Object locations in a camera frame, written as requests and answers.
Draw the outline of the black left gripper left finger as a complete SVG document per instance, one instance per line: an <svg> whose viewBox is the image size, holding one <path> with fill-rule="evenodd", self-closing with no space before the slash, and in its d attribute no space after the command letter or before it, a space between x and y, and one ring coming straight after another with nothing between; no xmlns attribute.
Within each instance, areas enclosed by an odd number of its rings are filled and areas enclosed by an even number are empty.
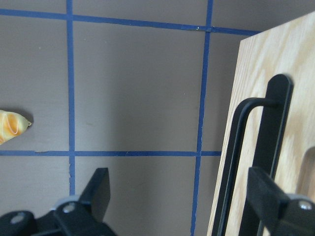
<svg viewBox="0 0 315 236"><path fill-rule="evenodd" d="M64 236L109 236L110 227L103 223L110 201L108 168L97 168L77 200L59 205L55 222Z"/></svg>

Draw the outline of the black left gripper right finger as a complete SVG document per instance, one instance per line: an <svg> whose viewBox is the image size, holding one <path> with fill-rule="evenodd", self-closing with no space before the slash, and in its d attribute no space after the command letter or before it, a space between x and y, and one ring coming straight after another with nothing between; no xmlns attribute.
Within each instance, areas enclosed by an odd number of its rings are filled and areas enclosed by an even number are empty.
<svg viewBox="0 0 315 236"><path fill-rule="evenodd" d="M272 236L313 236L315 204L305 195L287 194L259 167L248 171L247 201Z"/></svg>

